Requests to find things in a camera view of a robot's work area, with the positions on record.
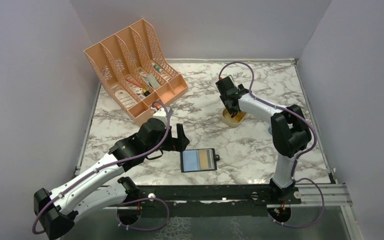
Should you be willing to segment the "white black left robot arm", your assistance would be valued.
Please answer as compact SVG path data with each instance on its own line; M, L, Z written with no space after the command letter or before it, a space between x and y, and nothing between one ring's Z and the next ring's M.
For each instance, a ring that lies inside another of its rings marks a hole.
M169 119L152 117L138 132L120 139L85 172L52 190L33 195L35 219L32 233L55 240L67 234L82 217L115 204L149 201L130 177L122 175L140 165L154 152L183 152L190 140L183 124L173 137Z

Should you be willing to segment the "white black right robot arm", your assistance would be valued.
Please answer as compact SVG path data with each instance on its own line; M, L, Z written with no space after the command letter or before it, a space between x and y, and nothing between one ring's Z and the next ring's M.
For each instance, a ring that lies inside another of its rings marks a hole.
M282 203L294 191L297 157L312 140L302 109L296 104L284 106L259 99L242 84L235 85L231 76L218 80L215 85L230 115L234 117L244 112L270 124L278 157L274 175L269 181L268 196L272 202Z

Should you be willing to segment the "beige oval card tray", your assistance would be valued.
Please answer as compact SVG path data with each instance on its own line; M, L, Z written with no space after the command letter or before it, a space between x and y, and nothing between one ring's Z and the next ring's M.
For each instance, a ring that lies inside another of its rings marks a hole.
M229 127L236 128L242 124L247 115L246 112L240 111L232 117L225 108L221 113L221 121Z

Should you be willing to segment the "black leather card holder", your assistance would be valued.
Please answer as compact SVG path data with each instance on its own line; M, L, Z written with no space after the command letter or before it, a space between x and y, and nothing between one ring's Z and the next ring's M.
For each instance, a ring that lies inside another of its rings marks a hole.
M213 149L214 169L201 170L199 160L199 150ZM218 169L217 162L221 159L214 148L187 149L180 153L180 169L182 173L216 171Z

